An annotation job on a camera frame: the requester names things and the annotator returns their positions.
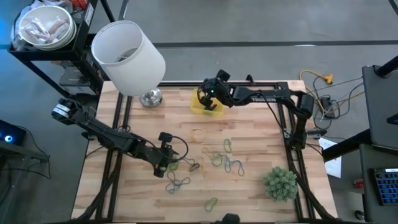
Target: white lampshade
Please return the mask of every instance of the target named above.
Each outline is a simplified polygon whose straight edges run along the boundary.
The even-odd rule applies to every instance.
[[[166,70],[162,55],[131,21],[112,22],[103,27],[95,35],[91,51],[123,95],[150,92],[162,81]]]

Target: wooden table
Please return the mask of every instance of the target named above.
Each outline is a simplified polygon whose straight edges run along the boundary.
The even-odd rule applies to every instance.
[[[292,90],[303,90],[303,81],[287,81]],[[282,133],[270,109],[264,103],[225,108],[224,115],[218,118],[193,114],[190,109],[192,87],[164,87],[162,104],[155,109],[143,108],[138,98],[131,106],[129,125],[131,132],[160,145],[157,138],[161,131],[180,136],[189,145],[189,158],[204,158],[204,172],[189,172],[189,165],[181,162],[175,171],[177,179],[191,178],[191,183],[181,186],[174,194],[169,194],[165,186],[170,182],[153,176],[148,162],[123,157],[119,180],[118,196],[114,211],[115,222],[203,222],[221,220],[226,213],[236,213],[242,222],[296,221],[293,201],[273,202],[264,195],[262,178],[275,166],[287,169],[287,159]],[[111,82],[105,82],[98,105],[97,119],[111,126],[118,91]],[[277,113],[276,104],[271,104]],[[308,121],[307,128],[312,128]],[[208,131],[208,137],[201,143],[192,138],[193,129],[196,141]],[[238,165],[231,173],[224,167],[213,167],[209,158],[201,150],[223,152],[224,139],[230,139],[232,160],[243,162],[244,176],[239,176]],[[172,141],[173,148],[183,154],[185,146],[178,140]],[[99,147],[91,142],[88,152]],[[303,150],[310,188],[320,203],[337,216],[328,177],[322,157],[311,148]],[[84,163],[83,172],[76,196],[72,217],[79,216],[91,203],[100,189],[106,150],[100,150]],[[204,204],[212,197],[218,203],[212,212],[204,210]],[[303,193],[300,192],[302,208],[307,217]]]

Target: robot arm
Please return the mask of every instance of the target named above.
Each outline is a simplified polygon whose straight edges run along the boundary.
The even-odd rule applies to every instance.
[[[168,142],[171,142],[173,139],[171,134],[162,132],[159,135],[159,140],[162,141],[162,145],[158,148],[136,134],[110,128],[106,124],[95,119],[94,110],[86,111],[75,101],[60,99],[58,102],[59,104],[51,113],[54,119],[66,125],[79,125],[85,129],[88,134],[97,136],[99,143],[107,149],[117,149],[128,156],[151,163],[154,168],[154,175],[157,177],[163,177],[167,166],[177,161],[177,159],[173,159],[173,155],[178,153],[168,144]]]
[[[297,117],[297,124],[292,130],[290,145],[303,149],[307,134],[305,124],[311,118],[314,99],[302,91],[292,90],[251,90],[243,86],[227,83],[230,75],[220,70],[215,78],[205,79],[198,89],[198,99],[206,110],[215,109],[211,100],[215,97],[223,105],[244,106],[249,103],[280,103]],[[290,98],[297,96],[297,104]]]

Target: concrete floor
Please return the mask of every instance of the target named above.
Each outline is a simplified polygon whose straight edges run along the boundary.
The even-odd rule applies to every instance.
[[[0,44],[8,44],[9,29],[29,1],[0,2]],[[109,1],[115,17],[121,0]],[[398,17],[388,0],[131,0],[126,19],[138,23],[153,42],[394,40]],[[91,32],[108,23],[98,4]],[[220,47],[161,49],[167,64],[164,80],[202,80],[219,69],[242,80],[298,79],[301,70],[332,73],[334,83],[361,76],[363,65],[382,64],[396,56],[396,45],[345,47]],[[63,70],[48,62],[36,63],[54,80]],[[68,220],[72,211],[87,140],[82,129],[65,126],[50,116],[60,95],[0,50],[0,119],[29,128],[37,144],[51,155],[52,180],[26,174],[13,223]],[[314,76],[306,75],[311,86]],[[320,91],[339,99],[361,81]],[[319,81],[317,87],[325,86]],[[368,127],[364,96],[351,102],[350,112],[334,121],[329,136],[348,138]],[[348,190],[360,178],[356,152],[343,157],[343,178],[330,177],[340,218],[354,220],[361,197]],[[45,171],[44,167],[36,168]],[[344,189],[334,188],[344,183]],[[355,198],[347,203],[347,198]]]

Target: succulent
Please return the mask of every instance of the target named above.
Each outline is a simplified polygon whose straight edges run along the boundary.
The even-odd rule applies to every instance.
[[[296,177],[292,171],[280,167],[272,168],[268,176],[263,179],[267,187],[266,195],[272,197],[274,201],[287,202],[288,199],[294,199],[297,194]]]

